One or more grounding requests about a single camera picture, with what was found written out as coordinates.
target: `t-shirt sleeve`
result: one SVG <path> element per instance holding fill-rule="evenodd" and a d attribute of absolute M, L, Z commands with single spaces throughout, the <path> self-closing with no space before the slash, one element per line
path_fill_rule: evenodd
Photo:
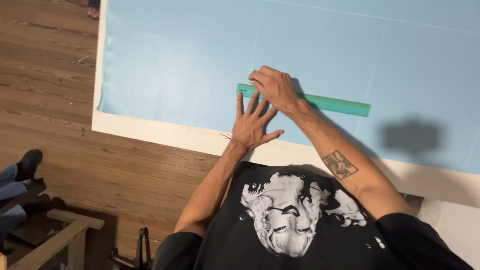
<path fill-rule="evenodd" d="M 413 216 L 388 214 L 375 225 L 390 250 L 408 269 L 473 270 L 447 247 L 435 229 Z"/>
<path fill-rule="evenodd" d="M 156 250 L 152 270 L 191 270 L 202 241 L 196 233 L 179 232 L 167 236 Z"/>

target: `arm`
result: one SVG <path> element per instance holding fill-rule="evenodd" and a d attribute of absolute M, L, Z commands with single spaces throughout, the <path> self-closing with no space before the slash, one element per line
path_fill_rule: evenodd
<path fill-rule="evenodd" d="M 265 123 L 272 118 L 276 109 L 271 108 L 261 116 L 260 113 L 266 105 L 266 99 L 262 99 L 256 110 L 252 111 L 258 95 L 258 91 L 253 94 L 244 114 L 242 114 L 242 95 L 240 93 L 237 95 L 237 117 L 233 124 L 232 139 L 217 163 L 192 194 L 180 215 L 174 233 L 192 232 L 203 237 L 208 225 L 220 209 L 228 181 L 248 149 L 276 139 L 283 133 L 282 130 L 270 134 L 264 133 Z"/>
<path fill-rule="evenodd" d="M 413 215 L 387 177 L 350 141 L 298 98 L 290 75 L 263 66 L 249 77 L 262 95 L 312 142 L 327 168 L 374 220 L 390 213 Z"/>

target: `hand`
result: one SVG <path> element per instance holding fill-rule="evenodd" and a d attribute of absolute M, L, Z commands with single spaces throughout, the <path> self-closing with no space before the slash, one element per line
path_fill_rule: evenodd
<path fill-rule="evenodd" d="M 254 70 L 249 80 L 264 98 L 283 113 L 290 113 L 299 100 L 288 73 L 280 72 L 267 66 Z"/>
<path fill-rule="evenodd" d="M 265 124 L 276 113 L 276 109 L 271 108 L 263 116 L 260 116 L 260 112 L 267 104 L 267 100 L 263 98 L 258 103 L 256 110 L 252 111 L 255 101 L 258 100 L 258 95 L 258 91 L 253 93 L 245 113 L 242 114 L 243 97 L 241 93 L 237 94 L 237 117 L 232 128 L 232 139 L 238 140 L 249 149 L 268 143 L 280 137 L 284 132 L 283 130 L 276 130 L 270 134 L 264 133 Z"/>

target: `black t-shirt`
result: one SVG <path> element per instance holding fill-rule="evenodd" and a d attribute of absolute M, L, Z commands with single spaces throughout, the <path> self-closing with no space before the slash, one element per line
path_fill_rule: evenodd
<path fill-rule="evenodd" d="M 472 270 L 437 232 L 395 213 L 371 221 L 334 178 L 242 162 L 204 238 L 174 233 L 153 270 Z"/>

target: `tattoo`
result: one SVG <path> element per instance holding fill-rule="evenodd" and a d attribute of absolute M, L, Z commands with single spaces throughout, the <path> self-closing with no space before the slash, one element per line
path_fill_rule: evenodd
<path fill-rule="evenodd" d="M 322 160 L 338 180 L 342 180 L 359 170 L 338 151 L 331 153 Z"/>

